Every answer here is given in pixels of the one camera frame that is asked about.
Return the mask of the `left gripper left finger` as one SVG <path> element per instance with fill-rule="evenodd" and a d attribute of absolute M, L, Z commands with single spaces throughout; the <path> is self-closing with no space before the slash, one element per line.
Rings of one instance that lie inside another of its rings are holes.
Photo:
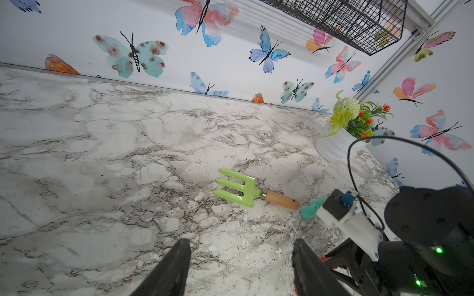
<path fill-rule="evenodd" d="M 131 296 L 183 296 L 190 263 L 190 240 L 179 239 Z"/>

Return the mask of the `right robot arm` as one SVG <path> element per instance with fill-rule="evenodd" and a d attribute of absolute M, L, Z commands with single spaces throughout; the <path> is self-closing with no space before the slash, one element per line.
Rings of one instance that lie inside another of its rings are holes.
<path fill-rule="evenodd" d="M 471 296 L 474 293 L 474 196 L 467 187 L 402 187 L 385 208 L 390 241 L 333 191 L 317 211 L 348 238 L 326 255 L 337 280 L 363 296 Z"/>

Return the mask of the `teal stamp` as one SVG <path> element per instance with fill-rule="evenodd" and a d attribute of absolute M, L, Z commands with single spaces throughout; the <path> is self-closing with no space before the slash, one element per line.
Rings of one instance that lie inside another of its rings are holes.
<path fill-rule="evenodd" d="M 316 199 L 311 204 L 301 207 L 300 215 L 303 221 L 308 222 L 316 216 L 317 211 L 323 206 L 326 197 Z"/>

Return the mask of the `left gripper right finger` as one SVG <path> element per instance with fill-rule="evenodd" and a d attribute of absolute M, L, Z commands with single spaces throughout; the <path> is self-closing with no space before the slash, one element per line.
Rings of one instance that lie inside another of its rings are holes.
<path fill-rule="evenodd" d="M 350 296 L 303 239 L 294 241 L 292 267 L 298 296 Z"/>

